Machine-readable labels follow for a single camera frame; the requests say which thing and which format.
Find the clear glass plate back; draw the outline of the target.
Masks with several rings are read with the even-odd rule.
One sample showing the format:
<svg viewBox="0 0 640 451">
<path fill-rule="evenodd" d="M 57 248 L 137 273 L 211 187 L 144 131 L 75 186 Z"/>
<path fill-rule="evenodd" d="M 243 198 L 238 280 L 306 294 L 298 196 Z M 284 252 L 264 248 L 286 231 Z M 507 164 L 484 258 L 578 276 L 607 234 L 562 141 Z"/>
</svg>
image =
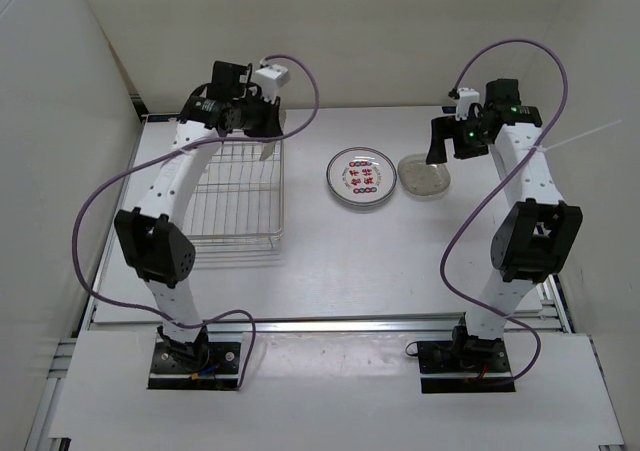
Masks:
<svg viewBox="0 0 640 451">
<path fill-rule="evenodd" d="M 427 164 L 426 154 L 411 154 L 402 158 L 397 173 L 403 189 L 413 198 L 436 199 L 451 185 L 451 175 L 445 164 Z"/>
</svg>

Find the green rim dotted plate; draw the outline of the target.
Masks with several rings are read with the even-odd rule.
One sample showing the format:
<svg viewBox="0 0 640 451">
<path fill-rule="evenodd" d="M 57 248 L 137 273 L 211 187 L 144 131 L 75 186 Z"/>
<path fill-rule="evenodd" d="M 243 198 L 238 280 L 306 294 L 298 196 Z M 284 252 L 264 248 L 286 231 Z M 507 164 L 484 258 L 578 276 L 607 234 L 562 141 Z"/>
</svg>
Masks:
<svg viewBox="0 0 640 451">
<path fill-rule="evenodd" d="M 338 152 L 329 161 L 325 177 L 333 197 L 355 208 L 383 204 L 398 182 L 393 162 L 368 147 L 350 147 Z"/>
</svg>

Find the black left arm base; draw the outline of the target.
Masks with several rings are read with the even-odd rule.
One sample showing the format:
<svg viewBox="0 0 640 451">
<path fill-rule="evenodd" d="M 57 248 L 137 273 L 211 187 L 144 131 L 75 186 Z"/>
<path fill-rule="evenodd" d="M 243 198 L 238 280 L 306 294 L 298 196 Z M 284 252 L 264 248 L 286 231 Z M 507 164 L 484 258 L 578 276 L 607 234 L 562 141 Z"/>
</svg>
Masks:
<svg viewBox="0 0 640 451">
<path fill-rule="evenodd" d="M 209 341 L 195 359 L 181 358 L 156 338 L 147 379 L 148 390 L 235 391 L 240 375 L 242 343 Z"/>
</svg>

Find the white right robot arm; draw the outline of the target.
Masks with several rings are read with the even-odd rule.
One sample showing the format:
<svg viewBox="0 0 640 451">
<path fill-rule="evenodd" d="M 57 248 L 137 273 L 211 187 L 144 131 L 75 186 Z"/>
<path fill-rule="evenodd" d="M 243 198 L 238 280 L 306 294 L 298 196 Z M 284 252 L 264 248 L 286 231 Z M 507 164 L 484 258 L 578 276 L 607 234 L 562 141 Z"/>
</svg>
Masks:
<svg viewBox="0 0 640 451">
<path fill-rule="evenodd" d="M 470 371 L 501 341 L 508 316 L 528 292 L 563 268 L 583 214 L 555 185 L 539 141 L 540 113 L 522 104 L 517 80 L 497 79 L 483 93 L 457 88 L 450 95 L 455 110 L 432 120 L 427 164 L 446 163 L 448 143 L 459 160 L 490 155 L 509 205 L 491 241 L 490 277 L 449 346 L 452 364 Z"/>
</svg>

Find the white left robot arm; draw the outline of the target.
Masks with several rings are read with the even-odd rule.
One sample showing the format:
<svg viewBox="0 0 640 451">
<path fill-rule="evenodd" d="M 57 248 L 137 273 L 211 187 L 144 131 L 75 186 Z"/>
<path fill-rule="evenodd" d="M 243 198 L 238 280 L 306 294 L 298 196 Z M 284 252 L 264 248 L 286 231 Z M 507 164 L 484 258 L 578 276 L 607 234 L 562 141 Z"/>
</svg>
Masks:
<svg viewBox="0 0 640 451">
<path fill-rule="evenodd" d="M 210 82 L 194 90 L 177 118 L 174 157 L 161 164 L 132 210 L 116 214 L 125 261 L 164 313 L 160 336 L 178 343 L 175 359 L 188 371 L 202 369 L 210 357 L 209 346 L 198 339 L 203 325 L 188 283 L 196 257 L 182 231 L 188 204 L 222 138 L 234 132 L 251 138 L 281 135 L 279 91 L 288 80 L 288 69 L 277 64 L 215 62 Z"/>
</svg>

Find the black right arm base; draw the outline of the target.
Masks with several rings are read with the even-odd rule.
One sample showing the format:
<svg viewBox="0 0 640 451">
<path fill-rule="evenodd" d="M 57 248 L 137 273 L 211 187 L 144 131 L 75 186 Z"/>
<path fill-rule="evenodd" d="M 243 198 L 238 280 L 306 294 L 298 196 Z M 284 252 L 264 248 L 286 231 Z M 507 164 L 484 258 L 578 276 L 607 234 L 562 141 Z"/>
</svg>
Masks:
<svg viewBox="0 0 640 451">
<path fill-rule="evenodd" d="M 488 394 L 516 391 L 503 339 L 484 340 L 456 326 L 452 337 L 409 342 L 405 354 L 418 361 L 421 393 Z"/>
</svg>

